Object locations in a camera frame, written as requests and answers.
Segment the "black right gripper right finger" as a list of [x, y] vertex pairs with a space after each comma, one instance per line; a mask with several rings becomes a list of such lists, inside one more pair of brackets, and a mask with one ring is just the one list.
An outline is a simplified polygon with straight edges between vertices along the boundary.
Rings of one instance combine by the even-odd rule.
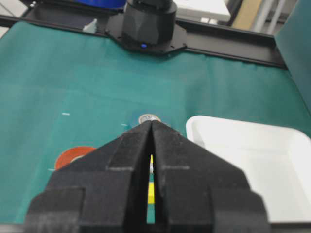
[[155, 222], [167, 233], [268, 233], [245, 173], [167, 125], [152, 123]]

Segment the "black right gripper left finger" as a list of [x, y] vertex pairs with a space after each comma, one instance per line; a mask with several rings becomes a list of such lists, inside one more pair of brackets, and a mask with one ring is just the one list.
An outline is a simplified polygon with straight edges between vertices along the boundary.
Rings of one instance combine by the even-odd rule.
[[136, 233], [147, 218], [150, 121], [52, 173], [27, 233]]

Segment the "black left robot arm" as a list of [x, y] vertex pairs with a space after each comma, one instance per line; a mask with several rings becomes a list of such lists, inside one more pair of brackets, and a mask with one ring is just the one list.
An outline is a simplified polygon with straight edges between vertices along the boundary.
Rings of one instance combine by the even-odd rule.
[[111, 16], [105, 34], [127, 50], [164, 55], [187, 48], [187, 31], [176, 24], [172, 0], [128, 0]]

